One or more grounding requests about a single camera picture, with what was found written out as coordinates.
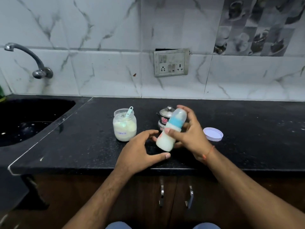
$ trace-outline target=white lid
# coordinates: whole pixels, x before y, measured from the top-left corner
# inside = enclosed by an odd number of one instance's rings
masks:
[[[224,134],[216,128],[204,128],[203,132],[207,139],[211,141],[221,141],[224,136]]]

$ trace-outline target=person's left hand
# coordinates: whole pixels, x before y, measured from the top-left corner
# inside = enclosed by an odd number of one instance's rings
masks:
[[[122,149],[119,158],[117,159],[115,169],[130,176],[138,173],[155,163],[170,158],[170,153],[161,153],[156,155],[148,155],[145,149],[147,139],[156,141],[154,136],[158,130],[146,130],[134,138],[132,138]]]

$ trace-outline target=sticker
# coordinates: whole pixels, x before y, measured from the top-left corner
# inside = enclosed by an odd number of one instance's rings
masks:
[[[163,124],[166,124],[166,123],[167,123],[167,119],[166,119],[166,118],[162,117],[161,120],[162,120],[162,123],[163,123]]]

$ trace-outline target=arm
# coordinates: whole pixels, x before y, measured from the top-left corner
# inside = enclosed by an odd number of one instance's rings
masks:
[[[63,229],[105,228],[108,214],[124,185],[135,174],[170,157],[170,153],[148,155],[147,139],[156,140],[157,130],[141,132],[121,151],[116,166],[89,201],[70,219]]]
[[[185,107],[190,123],[187,132],[166,128],[165,132],[177,139],[176,147],[185,146],[195,158],[206,164],[217,180],[229,192],[255,228],[305,228],[305,214],[278,198],[242,172],[208,142],[195,113]]]

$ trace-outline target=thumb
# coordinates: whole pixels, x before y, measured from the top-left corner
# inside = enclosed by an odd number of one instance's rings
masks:
[[[156,155],[150,155],[149,156],[149,166],[152,166],[158,162],[161,162],[165,159],[170,158],[170,153],[161,153]]]
[[[173,139],[176,139],[178,141],[182,141],[183,140],[183,132],[178,132],[176,130],[173,130],[171,128],[165,128],[164,132],[169,135],[170,137],[172,137]]]

